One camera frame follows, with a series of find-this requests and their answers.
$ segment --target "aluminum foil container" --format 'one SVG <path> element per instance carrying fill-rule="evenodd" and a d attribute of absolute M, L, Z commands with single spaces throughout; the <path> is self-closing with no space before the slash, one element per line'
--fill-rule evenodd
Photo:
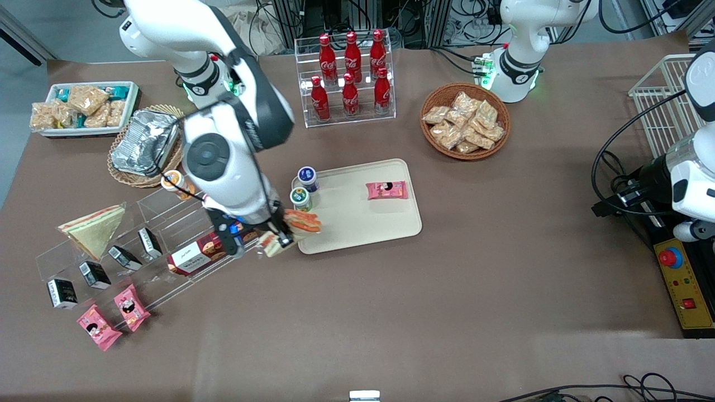
<path fill-rule="evenodd" d="M 127 133 L 112 152 L 112 165 L 119 171 L 153 177 L 164 169 L 178 136 L 177 118 L 151 110 L 137 110 Z"/>

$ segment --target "red button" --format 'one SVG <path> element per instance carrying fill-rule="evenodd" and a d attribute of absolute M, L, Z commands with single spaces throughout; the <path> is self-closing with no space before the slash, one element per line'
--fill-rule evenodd
<path fill-rule="evenodd" d="M 675 253 L 673 253 L 670 250 L 663 250 L 658 254 L 658 260 L 661 262 L 661 264 L 665 265 L 666 267 L 672 267 L 675 265 L 678 260 L 675 256 Z"/>

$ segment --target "beige plastic tray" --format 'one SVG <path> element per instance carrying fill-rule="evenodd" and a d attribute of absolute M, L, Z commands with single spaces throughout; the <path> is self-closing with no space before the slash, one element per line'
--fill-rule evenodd
<path fill-rule="evenodd" d="M 405 180 L 406 200 L 368 201 L 370 182 Z M 313 209 L 322 222 L 319 234 L 298 243 L 304 254 L 384 242 L 417 235 L 422 218 L 407 163 L 383 160 L 317 173 L 318 191 L 311 193 Z M 300 186 L 296 177 L 293 187 Z"/>

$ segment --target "white tray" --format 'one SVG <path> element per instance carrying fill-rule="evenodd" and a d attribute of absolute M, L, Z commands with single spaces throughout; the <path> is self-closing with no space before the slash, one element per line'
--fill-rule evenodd
<path fill-rule="evenodd" d="M 44 129 L 39 133 L 45 137 L 92 137 L 95 135 L 117 134 L 122 130 L 134 111 L 134 105 L 137 103 L 137 95 L 139 94 L 139 86 L 131 81 L 103 81 L 103 82 L 75 82 L 72 84 L 55 84 L 49 88 L 47 99 L 45 102 L 53 100 L 57 96 L 60 89 L 72 88 L 75 85 L 90 85 L 92 87 L 129 87 L 127 94 L 127 104 L 122 112 L 122 119 L 119 121 L 119 126 L 116 127 L 99 127 L 99 128 L 81 128 L 81 129 Z"/>
<path fill-rule="evenodd" d="M 406 200 L 368 201 L 370 182 L 405 180 Z M 304 254 L 384 242 L 419 234 L 422 218 L 407 163 L 383 160 L 317 173 L 318 191 L 310 193 L 321 232 L 298 243 Z M 300 186 L 296 177 L 293 187 Z"/>

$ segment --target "emergency stop button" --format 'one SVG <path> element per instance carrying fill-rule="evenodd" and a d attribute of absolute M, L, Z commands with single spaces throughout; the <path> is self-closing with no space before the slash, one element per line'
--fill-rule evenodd
<path fill-rule="evenodd" d="M 658 261 L 674 270 L 683 266 L 683 255 L 675 247 L 668 247 L 658 254 Z"/>

